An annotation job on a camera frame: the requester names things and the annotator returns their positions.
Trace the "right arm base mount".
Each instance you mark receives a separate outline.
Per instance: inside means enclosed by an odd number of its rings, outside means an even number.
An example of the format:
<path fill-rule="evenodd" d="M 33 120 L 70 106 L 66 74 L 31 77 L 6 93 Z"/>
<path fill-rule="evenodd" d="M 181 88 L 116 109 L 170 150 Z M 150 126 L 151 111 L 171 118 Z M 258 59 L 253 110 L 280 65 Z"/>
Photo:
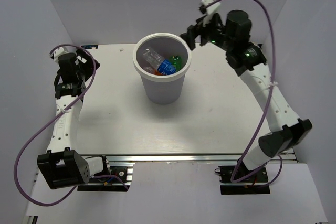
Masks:
<path fill-rule="evenodd" d="M 214 170 L 219 176 L 220 193 L 222 195 L 269 195 L 269 178 L 265 168 L 244 180 L 233 183 L 231 176 L 235 165 L 222 165 Z"/>

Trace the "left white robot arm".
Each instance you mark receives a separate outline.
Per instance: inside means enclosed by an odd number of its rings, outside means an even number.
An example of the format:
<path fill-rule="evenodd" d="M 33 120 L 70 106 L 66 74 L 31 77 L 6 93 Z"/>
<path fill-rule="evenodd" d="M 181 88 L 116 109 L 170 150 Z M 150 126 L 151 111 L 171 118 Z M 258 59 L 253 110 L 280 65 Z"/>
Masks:
<path fill-rule="evenodd" d="M 51 189 L 85 185 L 91 177 L 104 182 L 111 175 L 107 158 L 84 158 L 76 151 L 85 83 L 100 64 L 82 49 L 69 52 L 64 46 L 54 49 L 51 58 L 59 66 L 54 81 L 57 119 L 46 153 L 37 157 L 38 168 Z"/>

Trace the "orange bottle with barcode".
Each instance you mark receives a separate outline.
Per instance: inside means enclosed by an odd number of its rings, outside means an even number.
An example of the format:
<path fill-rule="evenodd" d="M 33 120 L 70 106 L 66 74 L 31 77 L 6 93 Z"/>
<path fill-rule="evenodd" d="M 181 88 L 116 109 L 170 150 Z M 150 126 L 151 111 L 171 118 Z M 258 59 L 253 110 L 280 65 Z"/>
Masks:
<path fill-rule="evenodd" d="M 163 75 L 162 73 L 160 73 L 160 72 L 157 71 L 157 70 L 154 72 L 154 74 L 157 75 L 157 76 L 162 76 L 162 75 Z"/>

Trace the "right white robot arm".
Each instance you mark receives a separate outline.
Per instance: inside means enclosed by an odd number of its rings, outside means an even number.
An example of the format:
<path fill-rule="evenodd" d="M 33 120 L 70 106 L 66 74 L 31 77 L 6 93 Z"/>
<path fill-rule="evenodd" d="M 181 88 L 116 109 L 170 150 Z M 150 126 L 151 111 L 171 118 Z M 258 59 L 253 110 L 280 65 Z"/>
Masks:
<path fill-rule="evenodd" d="M 208 42 L 225 51 L 226 61 L 237 76 L 249 87 L 263 110 L 270 132 L 261 136 L 258 144 L 242 159 L 237 168 L 238 177 L 247 182 L 256 175 L 256 169 L 277 154 L 298 145 L 312 129 L 308 119 L 301 119 L 291 108 L 273 80 L 275 76 L 262 50 L 250 41 L 252 22 L 246 12 L 233 10 L 222 22 L 218 13 L 207 22 L 207 16 L 197 19 L 180 37 L 190 50 Z"/>

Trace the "blue label clear bottle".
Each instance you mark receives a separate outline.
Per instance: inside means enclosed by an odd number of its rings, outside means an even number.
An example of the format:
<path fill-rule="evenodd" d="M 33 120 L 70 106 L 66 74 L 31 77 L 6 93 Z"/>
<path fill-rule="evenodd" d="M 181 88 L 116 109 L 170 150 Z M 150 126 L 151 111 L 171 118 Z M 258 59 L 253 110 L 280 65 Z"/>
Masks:
<path fill-rule="evenodd" d="M 176 68 L 167 59 L 157 53 L 152 47 L 148 47 L 142 54 L 144 60 L 162 75 L 168 76 L 176 73 Z"/>

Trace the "red label clear bottle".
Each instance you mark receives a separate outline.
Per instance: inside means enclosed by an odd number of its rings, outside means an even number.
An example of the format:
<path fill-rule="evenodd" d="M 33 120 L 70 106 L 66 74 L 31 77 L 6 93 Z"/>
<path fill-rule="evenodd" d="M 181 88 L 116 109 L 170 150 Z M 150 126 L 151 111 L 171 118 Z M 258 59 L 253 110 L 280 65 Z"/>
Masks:
<path fill-rule="evenodd" d="M 143 68 L 143 70 L 150 74 L 155 74 L 155 70 L 152 67 L 146 66 Z"/>

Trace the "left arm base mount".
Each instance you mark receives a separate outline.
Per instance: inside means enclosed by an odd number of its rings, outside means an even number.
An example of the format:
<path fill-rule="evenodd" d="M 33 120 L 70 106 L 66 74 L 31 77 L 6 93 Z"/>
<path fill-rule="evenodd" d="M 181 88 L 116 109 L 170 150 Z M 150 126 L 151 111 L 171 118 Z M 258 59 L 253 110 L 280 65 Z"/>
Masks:
<path fill-rule="evenodd" d="M 133 164 L 115 161 L 109 156 L 102 156 L 104 170 L 93 175 L 87 184 L 79 185 L 77 191 L 89 192 L 127 192 L 133 175 Z"/>

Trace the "green plastic bottle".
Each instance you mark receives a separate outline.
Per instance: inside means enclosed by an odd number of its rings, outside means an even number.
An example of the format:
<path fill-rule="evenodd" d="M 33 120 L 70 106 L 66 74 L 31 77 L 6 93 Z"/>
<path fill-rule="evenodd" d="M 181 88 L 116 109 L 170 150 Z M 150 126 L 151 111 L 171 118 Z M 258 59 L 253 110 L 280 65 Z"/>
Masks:
<path fill-rule="evenodd" d="M 182 69 L 182 58 L 180 56 L 171 56 L 169 62 L 175 67 L 176 72 Z"/>

